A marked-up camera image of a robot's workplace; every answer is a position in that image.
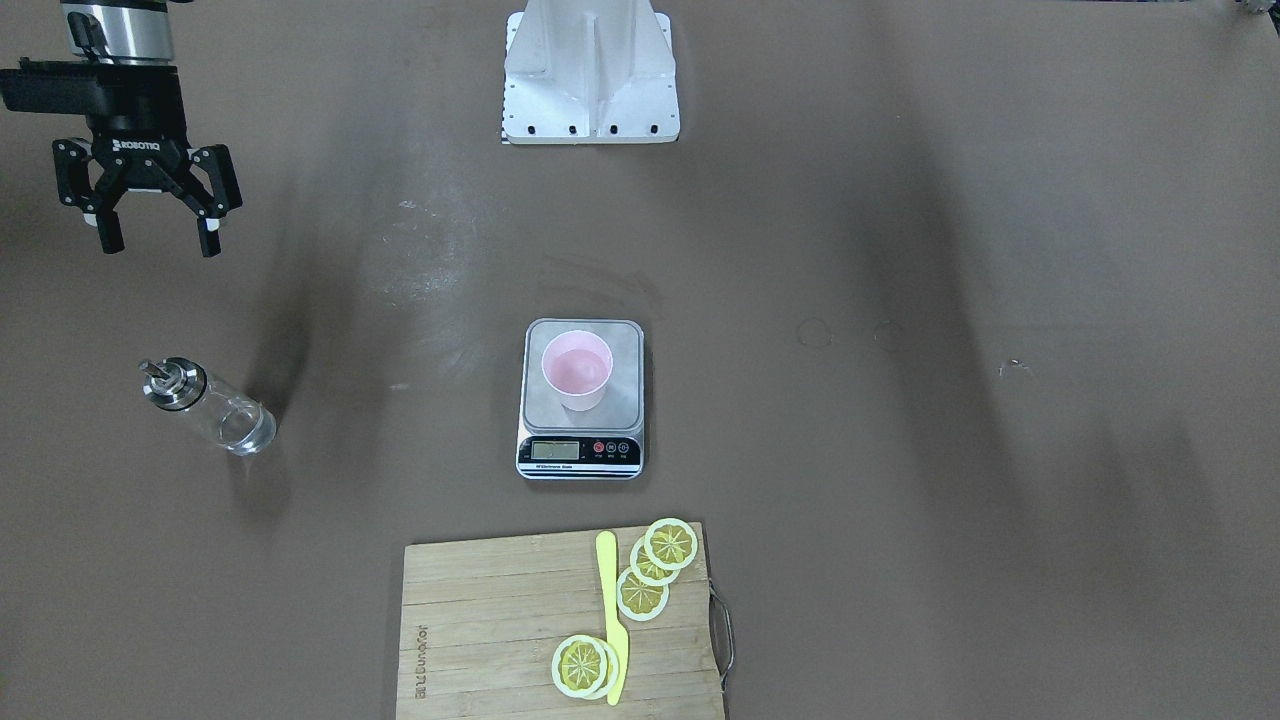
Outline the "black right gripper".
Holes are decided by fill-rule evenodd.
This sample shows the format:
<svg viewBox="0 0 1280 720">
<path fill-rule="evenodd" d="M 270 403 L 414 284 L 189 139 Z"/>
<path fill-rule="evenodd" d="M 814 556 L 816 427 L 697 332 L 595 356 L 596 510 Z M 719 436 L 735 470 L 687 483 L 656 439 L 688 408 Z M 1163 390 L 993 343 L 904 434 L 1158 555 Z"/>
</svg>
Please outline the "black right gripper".
<svg viewBox="0 0 1280 720">
<path fill-rule="evenodd" d="M 23 58 L 17 68 L 3 70 L 3 100 L 12 111 L 82 115 L 93 146 L 111 156 L 156 156 L 175 183 L 172 193 L 197 217 L 202 256 L 221 251 L 220 223 L 243 206 L 241 184 L 228 146 L 189 150 L 175 67 Z M 90 165 L 97 159 L 84 138 L 52 141 L 52 160 L 60 201 L 82 211 L 105 254 L 122 252 L 115 206 L 125 192 L 125 160 L 106 158 L 102 173 L 91 181 Z"/>
</svg>

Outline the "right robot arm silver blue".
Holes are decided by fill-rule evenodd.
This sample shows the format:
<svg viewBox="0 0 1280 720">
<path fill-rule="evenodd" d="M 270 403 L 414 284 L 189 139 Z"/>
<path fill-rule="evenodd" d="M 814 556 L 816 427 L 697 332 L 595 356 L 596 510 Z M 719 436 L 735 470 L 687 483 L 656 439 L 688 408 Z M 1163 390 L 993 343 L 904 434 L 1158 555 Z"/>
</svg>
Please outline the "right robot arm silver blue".
<svg viewBox="0 0 1280 720">
<path fill-rule="evenodd" d="M 106 254 L 124 237 L 116 205 L 129 192 L 168 193 L 197 222 L 201 254 L 221 251 L 221 219 L 243 202 L 230 151 L 189 143 L 165 1 L 64 1 L 74 59 L 20 59 L 3 72 L 9 110 L 83 117 L 88 138 L 51 143 L 58 197 L 76 208 Z"/>
</svg>

